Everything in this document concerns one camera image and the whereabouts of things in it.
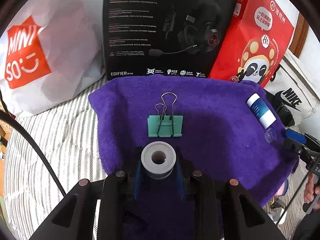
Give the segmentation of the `person right hand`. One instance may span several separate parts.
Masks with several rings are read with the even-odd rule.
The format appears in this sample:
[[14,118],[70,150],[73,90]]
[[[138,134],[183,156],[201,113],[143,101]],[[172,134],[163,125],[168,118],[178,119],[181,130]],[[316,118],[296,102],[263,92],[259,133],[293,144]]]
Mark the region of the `person right hand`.
[[308,182],[306,183],[304,190],[304,201],[305,203],[310,203],[314,200],[313,194],[319,194],[319,186],[315,187],[314,185],[315,175],[311,173],[308,178]]

